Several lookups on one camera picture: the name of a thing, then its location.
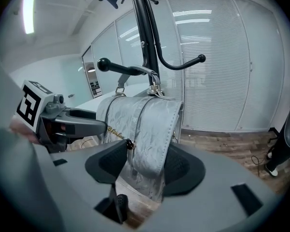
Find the doorway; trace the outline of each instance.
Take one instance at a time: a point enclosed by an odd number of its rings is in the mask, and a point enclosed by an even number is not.
[[[91,51],[91,46],[83,55],[83,65],[85,66],[85,72],[87,75],[88,83],[93,95],[93,98],[99,97],[102,95],[102,90],[100,88],[96,68],[94,64],[94,59]]]

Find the person's leg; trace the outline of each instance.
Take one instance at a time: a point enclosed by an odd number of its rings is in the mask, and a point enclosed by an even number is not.
[[[273,151],[275,152],[274,154],[276,155],[276,157],[278,157],[278,155],[279,155],[279,149],[284,147],[284,144],[285,144],[284,128],[285,128],[285,123],[282,126],[282,129],[281,129],[279,135],[277,136],[276,143],[270,148],[270,150],[268,151],[268,153],[266,155],[266,158],[268,160],[270,160],[272,158]]]
[[[266,164],[266,168],[272,172],[278,165],[284,163],[288,158],[290,158],[290,148],[286,144],[284,146],[279,145],[279,147],[273,149],[272,158]]]

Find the black pants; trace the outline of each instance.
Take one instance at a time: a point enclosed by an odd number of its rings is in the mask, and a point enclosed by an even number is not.
[[[283,125],[277,142],[273,146],[272,150],[272,158],[266,164],[268,170],[273,171],[278,165],[284,163],[288,158],[290,158],[290,147],[287,146],[285,139],[284,139],[284,127]]]

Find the fluorescent light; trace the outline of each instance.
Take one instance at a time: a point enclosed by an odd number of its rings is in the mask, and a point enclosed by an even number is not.
[[[212,10],[190,10],[190,11],[182,11],[182,12],[174,12],[174,16],[180,15],[193,15],[193,14],[211,14]]]
[[[211,38],[200,37],[200,36],[181,36],[182,40],[197,40],[197,41],[211,41]]]
[[[135,34],[134,36],[132,36],[132,37],[130,37],[128,39],[126,39],[126,41],[131,41],[131,40],[133,40],[133,39],[135,39],[137,37],[139,37],[139,33],[138,34]]]
[[[209,22],[210,19],[192,19],[192,20],[183,20],[183,21],[176,21],[176,24],[183,24],[183,23],[191,23],[191,22]]]
[[[128,30],[127,32],[125,32],[125,33],[123,33],[122,35],[120,35],[119,37],[120,37],[120,38],[123,38],[124,36],[128,35],[129,33],[134,32],[135,30],[138,30],[138,26],[136,26],[136,27],[134,27],[134,28]]]
[[[26,34],[34,33],[33,5],[34,0],[23,0],[23,20]]]
[[[181,43],[181,44],[197,44],[199,42],[189,42],[189,43]]]

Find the handbag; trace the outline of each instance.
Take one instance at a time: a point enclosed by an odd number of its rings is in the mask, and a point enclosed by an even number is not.
[[[97,109],[97,120],[105,121],[107,131],[101,144],[130,139],[135,145],[127,152],[120,176],[134,189],[159,201],[164,187],[164,163],[172,139],[180,138],[183,102],[157,96],[104,99]]]

